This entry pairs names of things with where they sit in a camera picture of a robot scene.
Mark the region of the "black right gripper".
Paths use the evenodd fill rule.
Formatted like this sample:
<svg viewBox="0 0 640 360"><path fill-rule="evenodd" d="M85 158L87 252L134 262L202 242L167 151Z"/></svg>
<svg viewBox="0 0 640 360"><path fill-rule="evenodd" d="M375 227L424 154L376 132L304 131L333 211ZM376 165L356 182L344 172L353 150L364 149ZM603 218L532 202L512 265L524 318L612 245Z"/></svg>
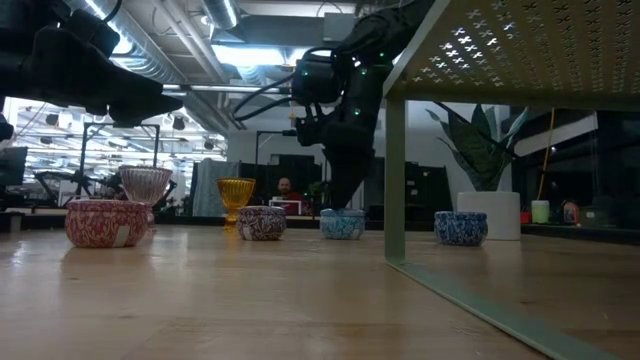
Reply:
<svg viewBox="0 0 640 360"><path fill-rule="evenodd" d="M305 108L305 115L295 119L297 138L301 145L323 145L323 153L331 167L328 184L330 208L344 208L358 191L374 162L375 150L370 148L382 101L382 86L393 68L385 54L369 58L334 58L334 66L343 80L340 97L332 103L296 102ZM353 154L349 194L348 164L332 148L363 148Z"/></svg>

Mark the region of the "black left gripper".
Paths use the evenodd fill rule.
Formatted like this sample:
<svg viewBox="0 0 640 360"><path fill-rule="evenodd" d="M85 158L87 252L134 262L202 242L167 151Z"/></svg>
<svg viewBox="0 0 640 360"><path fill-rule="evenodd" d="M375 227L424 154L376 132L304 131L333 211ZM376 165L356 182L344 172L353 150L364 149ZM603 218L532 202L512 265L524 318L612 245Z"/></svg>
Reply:
<svg viewBox="0 0 640 360"><path fill-rule="evenodd" d="M150 117L144 111L183 106L163 94L162 83L137 74L116 80L113 93L109 57L67 30L66 23L0 19L0 96L111 107L109 116L117 126L140 126Z"/></svg>

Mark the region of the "light blue patterned candle tin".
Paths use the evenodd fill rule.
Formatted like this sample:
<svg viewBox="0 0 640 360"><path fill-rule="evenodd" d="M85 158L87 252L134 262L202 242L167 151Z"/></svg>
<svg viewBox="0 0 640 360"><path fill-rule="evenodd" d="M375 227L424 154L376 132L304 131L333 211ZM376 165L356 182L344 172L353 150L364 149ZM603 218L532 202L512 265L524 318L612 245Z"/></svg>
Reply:
<svg viewBox="0 0 640 360"><path fill-rule="evenodd" d="M326 239L357 240L365 230L365 212L359 209L331 209L320 212L320 230Z"/></svg>

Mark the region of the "large pink ribbed glass holder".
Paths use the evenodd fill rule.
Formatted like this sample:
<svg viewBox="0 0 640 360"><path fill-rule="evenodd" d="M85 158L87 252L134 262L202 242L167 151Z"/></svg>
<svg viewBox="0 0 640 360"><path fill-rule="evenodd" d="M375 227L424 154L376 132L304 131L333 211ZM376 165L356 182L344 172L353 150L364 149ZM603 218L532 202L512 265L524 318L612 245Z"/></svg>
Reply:
<svg viewBox="0 0 640 360"><path fill-rule="evenodd" d="M165 193L173 172L165 168L123 165L119 174L127 198L146 206L148 232L155 233L153 207Z"/></svg>

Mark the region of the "purple patterned candle tin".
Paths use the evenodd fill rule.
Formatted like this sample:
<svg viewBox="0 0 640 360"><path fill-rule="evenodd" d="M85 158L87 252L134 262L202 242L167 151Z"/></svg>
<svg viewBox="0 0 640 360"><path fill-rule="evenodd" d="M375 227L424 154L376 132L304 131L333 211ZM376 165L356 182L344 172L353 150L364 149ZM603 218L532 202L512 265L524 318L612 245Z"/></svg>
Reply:
<svg viewBox="0 0 640 360"><path fill-rule="evenodd" d="M236 229L243 240L276 241L286 228L286 212L281 207L247 206L237 212Z"/></svg>

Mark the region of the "amber ribbed glass candle holder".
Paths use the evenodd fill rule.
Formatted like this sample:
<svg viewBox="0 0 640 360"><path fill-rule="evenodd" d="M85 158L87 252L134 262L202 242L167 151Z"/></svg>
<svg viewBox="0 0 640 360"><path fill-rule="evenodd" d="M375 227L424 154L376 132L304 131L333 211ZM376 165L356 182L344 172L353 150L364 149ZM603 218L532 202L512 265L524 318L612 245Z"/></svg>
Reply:
<svg viewBox="0 0 640 360"><path fill-rule="evenodd" d="M226 210L225 226L236 225L237 212L251 199L256 181L252 178L222 177L216 180L221 201Z"/></svg>

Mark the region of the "red patterned candle tin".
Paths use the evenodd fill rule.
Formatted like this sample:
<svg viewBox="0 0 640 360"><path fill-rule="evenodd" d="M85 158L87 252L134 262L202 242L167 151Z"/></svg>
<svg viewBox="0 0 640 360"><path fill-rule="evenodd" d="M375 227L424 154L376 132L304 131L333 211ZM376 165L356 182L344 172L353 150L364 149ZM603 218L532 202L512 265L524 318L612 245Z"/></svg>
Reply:
<svg viewBox="0 0 640 360"><path fill-rule="evenodd" d="M77 248L134 247L147 229L147 206L140 202L84 199L67 205L65 231Z"/></svg>

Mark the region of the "dark blue patterned candle tin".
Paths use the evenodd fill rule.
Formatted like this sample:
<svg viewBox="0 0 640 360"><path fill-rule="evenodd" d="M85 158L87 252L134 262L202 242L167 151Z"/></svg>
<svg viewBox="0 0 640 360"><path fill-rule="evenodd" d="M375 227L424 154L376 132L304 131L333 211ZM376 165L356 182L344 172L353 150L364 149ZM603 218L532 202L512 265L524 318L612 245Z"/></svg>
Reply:
<svg viewBox="0 0 640 360"><path fill-rule="evenodd" d="M439 244L480 246L488 234L487 215L481 212L436 212L434 233Z"/></svg>

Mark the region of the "green perforated metal shelf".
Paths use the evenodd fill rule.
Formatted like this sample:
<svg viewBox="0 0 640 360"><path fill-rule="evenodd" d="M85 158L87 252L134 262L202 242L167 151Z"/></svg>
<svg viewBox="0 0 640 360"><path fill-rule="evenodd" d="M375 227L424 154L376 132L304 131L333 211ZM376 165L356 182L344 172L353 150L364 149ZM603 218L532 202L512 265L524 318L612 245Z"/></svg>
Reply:
<svg viewBox="0 0 640 360"><path fill-rule="evenodd" d="M405 258L411 100L640 111L640 0L435 0L386 79L384 249L398 272L554 360L616 360Z"/></svg>

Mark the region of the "grey hanging cloth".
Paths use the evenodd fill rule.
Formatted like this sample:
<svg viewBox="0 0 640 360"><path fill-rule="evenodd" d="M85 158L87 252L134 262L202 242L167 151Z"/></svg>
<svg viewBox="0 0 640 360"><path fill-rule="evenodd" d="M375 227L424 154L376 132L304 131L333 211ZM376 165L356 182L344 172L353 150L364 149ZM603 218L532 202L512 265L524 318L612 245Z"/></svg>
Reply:
<svg viewBox="0 0 640 360"><path fill-rule="evenodd" d="M195 175L192 184L193 192L192 214L196 217L222 217L227 213L223 205L217 180L239 175L239 162L214 161L204 159L194 167Z"/></svg>

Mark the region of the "green snake plant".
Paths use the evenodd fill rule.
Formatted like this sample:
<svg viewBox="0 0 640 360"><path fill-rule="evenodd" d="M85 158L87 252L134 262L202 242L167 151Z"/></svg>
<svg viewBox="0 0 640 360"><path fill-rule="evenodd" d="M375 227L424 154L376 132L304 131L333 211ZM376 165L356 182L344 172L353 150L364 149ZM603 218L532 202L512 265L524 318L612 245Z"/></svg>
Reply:
<svg viewBox="0 0 640 360"><path fill-rule="evenodd" d="M446 112L446 120L434 111L426 112L440 124L447 137L447 140L439 138L439 141L450 150L476 191L496 191L505 168L518 158L514 152L517 135L530 108L525 107L508 131L501 135L494 107L484 109L476 104L471 119L467 120L444 103L436 102L436 105Z"/></svg>

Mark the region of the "black computer monitor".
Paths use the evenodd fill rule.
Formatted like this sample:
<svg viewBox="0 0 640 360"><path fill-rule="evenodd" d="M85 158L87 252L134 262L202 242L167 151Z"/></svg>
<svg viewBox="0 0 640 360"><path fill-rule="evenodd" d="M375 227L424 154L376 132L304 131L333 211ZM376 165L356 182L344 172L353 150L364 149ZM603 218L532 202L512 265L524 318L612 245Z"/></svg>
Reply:
<svg viewBox="0 0 640 360"><path fill-rule="evenodd" d="M9 147L0 150L0 186L23 184L27 147Z"/></svg>

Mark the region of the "grey ceiling box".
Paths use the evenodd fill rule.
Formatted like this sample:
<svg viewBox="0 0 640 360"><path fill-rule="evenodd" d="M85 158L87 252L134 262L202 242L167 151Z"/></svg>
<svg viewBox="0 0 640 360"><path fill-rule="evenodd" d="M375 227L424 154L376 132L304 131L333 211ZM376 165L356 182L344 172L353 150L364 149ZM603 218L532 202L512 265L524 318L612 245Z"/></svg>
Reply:
<svg viewBox="0 0 640 360"><path fill-rule="evenodd" d="M352 31L354 17L345 13L324 13L323 40L325 42L341 42Z"/></svg>

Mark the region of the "white round planter pot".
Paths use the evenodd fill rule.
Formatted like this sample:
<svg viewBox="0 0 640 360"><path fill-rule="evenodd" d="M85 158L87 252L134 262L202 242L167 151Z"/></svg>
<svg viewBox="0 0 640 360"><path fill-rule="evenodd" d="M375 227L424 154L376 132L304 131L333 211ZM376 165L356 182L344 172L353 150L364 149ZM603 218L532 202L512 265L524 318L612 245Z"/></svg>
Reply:
<svg viewBox="0 0 640 360"><path fill-rule="evenodd" d="M484 213L488 240L519 241L521 238L520 195L516 192L460 192L457 210Z"/></svg>

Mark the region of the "silver ventilation duct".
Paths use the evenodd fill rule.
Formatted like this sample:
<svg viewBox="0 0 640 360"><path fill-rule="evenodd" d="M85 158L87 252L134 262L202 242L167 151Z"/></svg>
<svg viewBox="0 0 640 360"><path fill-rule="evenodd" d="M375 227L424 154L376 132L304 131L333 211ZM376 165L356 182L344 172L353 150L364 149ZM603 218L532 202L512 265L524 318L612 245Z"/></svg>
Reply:
<svg viewBox="0 0 640 360"><path fill-rule="evenodd" d="M236 0L201 0L202 7L217 29L236 27L240 20L240 8Z"/></svg>

